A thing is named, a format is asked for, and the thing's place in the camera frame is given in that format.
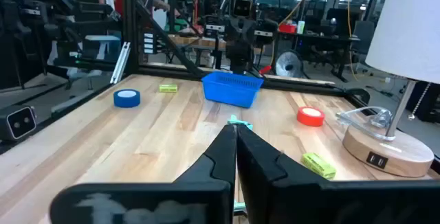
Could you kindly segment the black desk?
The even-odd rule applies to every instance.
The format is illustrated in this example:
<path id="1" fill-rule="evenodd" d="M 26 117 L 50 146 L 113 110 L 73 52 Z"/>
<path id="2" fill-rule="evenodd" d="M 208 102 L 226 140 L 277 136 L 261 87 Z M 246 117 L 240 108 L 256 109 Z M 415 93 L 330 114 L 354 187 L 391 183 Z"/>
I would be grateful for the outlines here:
<path id="1" fill-rule="evenodd" d="M 291 52 L 298 58 L 301 66 L 305 61 L 315 63 L 314 67 L 319 63 L 322 63 L 323 66 L 330 64 L 333 67 L 331 73 L 342 82 L 348 82 L 342 76 L 342 72 L 349 59 L 351 44 L 360 41 L 356 36 L 321 36 L 308 33 L 279 32 L 274 39 L 273 56 L 275 60 L 271 66 L 276 65 L 279 52 Z"/>

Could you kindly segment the white shade table lamp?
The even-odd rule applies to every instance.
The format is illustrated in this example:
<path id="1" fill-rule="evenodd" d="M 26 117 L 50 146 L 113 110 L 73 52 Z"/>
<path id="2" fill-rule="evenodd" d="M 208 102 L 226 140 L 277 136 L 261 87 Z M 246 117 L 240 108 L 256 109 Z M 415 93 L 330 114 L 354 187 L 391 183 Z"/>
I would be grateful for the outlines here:
<path id="1" fill-rule="evenodd" d="M 440 0 L 385 0 L 366 64 L 407 79 L 405 92 L 391 118 L 380 108 L 368 122 L 353 119 L 355 111 L 337 113 L 347 123 L 342 140 L 352 156 L 400 177 L 425 176 L 435 158 L 419 139 L 397 125 L 418 81 L 440 85 Z"/>

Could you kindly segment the floor fan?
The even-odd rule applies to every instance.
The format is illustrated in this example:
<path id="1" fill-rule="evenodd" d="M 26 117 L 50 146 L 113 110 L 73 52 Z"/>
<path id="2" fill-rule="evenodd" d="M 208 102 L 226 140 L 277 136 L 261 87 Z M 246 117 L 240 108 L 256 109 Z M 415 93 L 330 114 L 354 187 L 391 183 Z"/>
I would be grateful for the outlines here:
<path id="1" fill-rule="evenodd" d="M 276 59 L 275 72 L 277 76 L 304 78 L 304 64 L 301 57 L 293 50 L 283 52 Z"/>

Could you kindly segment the light grey office chair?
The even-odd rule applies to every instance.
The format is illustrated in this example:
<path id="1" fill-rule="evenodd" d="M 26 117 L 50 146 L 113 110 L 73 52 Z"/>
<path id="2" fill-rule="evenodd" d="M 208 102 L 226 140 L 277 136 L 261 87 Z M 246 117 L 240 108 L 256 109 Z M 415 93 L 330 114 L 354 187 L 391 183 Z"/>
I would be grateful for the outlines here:
<path id="1" fill-rule="evenodd" d="M 116 46 L 120 45 L 120 38 L 113 35 L 87 35 L 88 41 L 99 42 L 99 50 L 96 55 L 97 60 L 104 60 L 105 56 Z"/>

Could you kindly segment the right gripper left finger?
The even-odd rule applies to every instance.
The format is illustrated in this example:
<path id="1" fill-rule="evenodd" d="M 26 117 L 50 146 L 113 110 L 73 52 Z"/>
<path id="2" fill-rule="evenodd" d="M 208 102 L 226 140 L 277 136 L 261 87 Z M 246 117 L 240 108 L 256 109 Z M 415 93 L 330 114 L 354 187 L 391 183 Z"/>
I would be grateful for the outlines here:
<path id="1" fill-rule="evenodd" d="M 83 183 L 51 202 L 52 224 L 231 224 L 237 126 L 211 145 L 172 183 Z"/>

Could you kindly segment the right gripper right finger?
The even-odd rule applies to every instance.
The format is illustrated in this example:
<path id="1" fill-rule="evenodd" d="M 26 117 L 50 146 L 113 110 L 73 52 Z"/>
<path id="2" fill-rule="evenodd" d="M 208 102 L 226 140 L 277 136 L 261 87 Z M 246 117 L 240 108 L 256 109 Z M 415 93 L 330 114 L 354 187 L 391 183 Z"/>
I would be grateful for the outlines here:
<path id="1" fill-rule="evenodd" d="M 440 180 L 330 181 L 246 126 L 236 131 L 250 224 L 440 224 Z"/>

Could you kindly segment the red box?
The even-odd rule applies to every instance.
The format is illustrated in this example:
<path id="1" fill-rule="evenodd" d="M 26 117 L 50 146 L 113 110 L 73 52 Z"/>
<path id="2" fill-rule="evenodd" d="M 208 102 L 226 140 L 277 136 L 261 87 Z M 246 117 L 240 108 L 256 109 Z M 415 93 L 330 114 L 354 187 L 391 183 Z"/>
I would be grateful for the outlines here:
<path id="1" fill-rule="evenodd" d="M 278 27 L 278 31 L 286 34 L 295 34 L 296 33 L 296 24 L 292 23 L 283 23 L 280 24 Z"/>

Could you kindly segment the wooden workstation table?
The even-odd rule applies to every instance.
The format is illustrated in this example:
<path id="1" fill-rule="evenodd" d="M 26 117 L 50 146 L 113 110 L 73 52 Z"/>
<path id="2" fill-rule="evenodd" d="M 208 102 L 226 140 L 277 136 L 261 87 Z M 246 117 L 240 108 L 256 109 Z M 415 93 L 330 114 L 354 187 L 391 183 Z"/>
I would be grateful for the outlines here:
<path id="1" fill-rule="evenodd" d="M 226 42 L 222 39 L 197 37 L 197 36 L 178 36 L 176 34 L 169 34 L 168 39 L 163 40 L 163 43 L 171 42 L 177 49 L 204 49 L 224 52 L 226 50 Z"/>

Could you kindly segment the blue tape roll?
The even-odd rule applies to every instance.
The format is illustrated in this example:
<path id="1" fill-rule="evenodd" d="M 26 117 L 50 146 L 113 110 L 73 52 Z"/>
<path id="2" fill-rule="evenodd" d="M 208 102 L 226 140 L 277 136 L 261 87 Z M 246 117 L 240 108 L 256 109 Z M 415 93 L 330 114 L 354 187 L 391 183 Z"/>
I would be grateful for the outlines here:
<path id="1" fill-rule="evenodd" d="M 113 103 L 120 108 L 133 108 L 140 104 L 140 92 L 134 89 L 122 89 L 113 94 Z"/>

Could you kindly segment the red tape roll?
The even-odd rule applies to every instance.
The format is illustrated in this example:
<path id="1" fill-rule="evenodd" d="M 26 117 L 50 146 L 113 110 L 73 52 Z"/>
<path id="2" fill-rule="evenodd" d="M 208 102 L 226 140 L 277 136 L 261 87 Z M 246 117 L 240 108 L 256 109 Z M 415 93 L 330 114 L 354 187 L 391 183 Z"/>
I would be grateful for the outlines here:
<path id="1" fill-rule="evenodd" d="M 307 126 L 322 126 L 325 114 L 312 107 L 300 107 L 297 113 L 297 120 Z"/>

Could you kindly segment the teal staple remover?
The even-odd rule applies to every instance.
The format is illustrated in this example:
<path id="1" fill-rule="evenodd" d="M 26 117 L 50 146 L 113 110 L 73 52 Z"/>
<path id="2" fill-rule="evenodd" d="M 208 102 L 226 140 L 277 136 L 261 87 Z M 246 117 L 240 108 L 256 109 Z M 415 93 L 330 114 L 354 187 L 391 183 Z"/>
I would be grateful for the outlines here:
<path id="1" fill-rule="evenodd" d="M 253 129 L 253 125 L 250 124 L 249 122 L 243 121 L 243 120 L 239 120 L 235 115 L 231 115 L 230 119 L 227 121 L 228 124 L 242 124 L 247 126 L 250 130 Z"/>

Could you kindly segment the black office chair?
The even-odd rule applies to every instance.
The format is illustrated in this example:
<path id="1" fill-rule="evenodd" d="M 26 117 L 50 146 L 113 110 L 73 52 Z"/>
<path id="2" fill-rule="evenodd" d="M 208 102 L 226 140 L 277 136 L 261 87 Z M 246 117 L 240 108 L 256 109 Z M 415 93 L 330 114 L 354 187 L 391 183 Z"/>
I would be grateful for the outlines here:
<path id="1" fill-rule="evenodd" d="M 351 49 L 358 54 L 367 55 L 373 39 L 375 25 L 371 21 L 356 21 L 353 37 L 357 40 L 351 44 Z"/>

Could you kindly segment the blue plastic basket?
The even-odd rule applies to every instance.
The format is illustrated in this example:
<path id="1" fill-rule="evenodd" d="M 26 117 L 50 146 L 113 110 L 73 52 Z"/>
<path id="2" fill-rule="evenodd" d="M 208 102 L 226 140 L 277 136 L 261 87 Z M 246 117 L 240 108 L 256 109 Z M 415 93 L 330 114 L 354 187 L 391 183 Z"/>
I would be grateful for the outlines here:
<path id="1" fill-rule="evenodd" d="M 207 100 L 250 108 L 264 80 L 214 71 L 201 79 Z"/>

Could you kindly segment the black frame clamp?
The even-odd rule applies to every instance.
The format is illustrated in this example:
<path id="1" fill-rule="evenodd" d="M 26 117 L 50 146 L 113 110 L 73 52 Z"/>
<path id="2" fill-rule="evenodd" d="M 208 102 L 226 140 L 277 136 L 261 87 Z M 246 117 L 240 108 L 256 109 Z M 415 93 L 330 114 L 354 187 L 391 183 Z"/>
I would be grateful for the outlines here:
<path id="1" fill-rule="evenodd" d="M 345 98 L 354 106 L 366 106 L 371 98 L 370 93 L 362 88 L 345 89 Z"/>

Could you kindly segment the black aluminium table frame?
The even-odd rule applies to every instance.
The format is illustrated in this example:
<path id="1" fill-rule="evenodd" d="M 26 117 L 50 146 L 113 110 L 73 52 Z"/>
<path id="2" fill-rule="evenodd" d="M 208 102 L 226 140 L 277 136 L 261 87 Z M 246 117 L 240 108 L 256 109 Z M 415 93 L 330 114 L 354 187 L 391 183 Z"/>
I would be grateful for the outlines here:
<path id="1" fill-rule="evenodd" d="M 124 4 L 127 15 L 121 18 L 104 4 L 76 0 L 0 0 L 0 33 L 10 30 L 13 34 L 26 36 L 31 29 L 25 23 L 36 21 L 52 39 L 76 44 L 80 41 L 81 33 L 89 28 L 120 28 L 131 50 L 126 60 L 128 64 L 122 68 L 122 72 L 196 81 L 210 75 L 210 71 L 198 68 L 184 56 L 140 0 L 126 0 Z M 167 51 L 174 53 L 180 65 L 137 64 L 135 57 L 140 53 L 140 37 L 146 33 L 151 33 L 155 42 L 161 42 Z"/>

